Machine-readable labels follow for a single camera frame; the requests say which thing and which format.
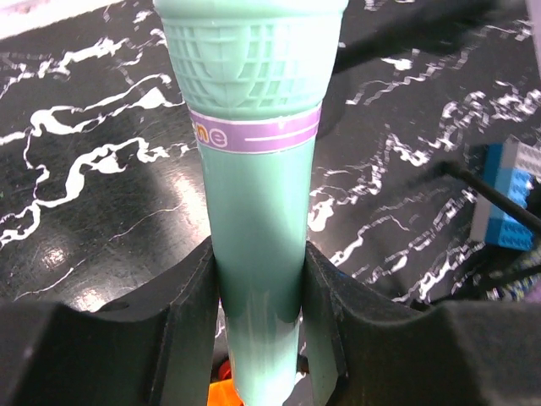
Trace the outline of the mint green toy microphone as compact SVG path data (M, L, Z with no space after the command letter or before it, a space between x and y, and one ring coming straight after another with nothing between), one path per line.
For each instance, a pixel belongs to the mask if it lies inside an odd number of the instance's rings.
M202 161L232 379L280 405L296 376L309 189L343 1L157 1Z

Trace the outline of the black music stand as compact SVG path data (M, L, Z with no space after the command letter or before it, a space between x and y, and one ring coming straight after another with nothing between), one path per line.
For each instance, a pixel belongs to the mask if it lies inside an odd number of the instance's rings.
M538 237L540 236L541 222L538 217L513 202L510 198L501 194L501 192L484 182L472 171L466 169L461 163L456 161L444 161L440 164L440 167L443 173L462 180L485 199L501 209L505 214L516 219L520 224L533 231Z

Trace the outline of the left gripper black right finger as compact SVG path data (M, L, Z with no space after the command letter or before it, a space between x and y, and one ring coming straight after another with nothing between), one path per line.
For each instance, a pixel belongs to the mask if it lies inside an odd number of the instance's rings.
M419 312L308 244L302 311L317 405L540 402L538 304L451 301Z

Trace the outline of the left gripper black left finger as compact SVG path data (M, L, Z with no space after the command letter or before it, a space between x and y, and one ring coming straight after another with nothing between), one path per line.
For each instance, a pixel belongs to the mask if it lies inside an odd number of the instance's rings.
M204 405L218 292L211 242L139 288L78 311L1 306L4 405Z

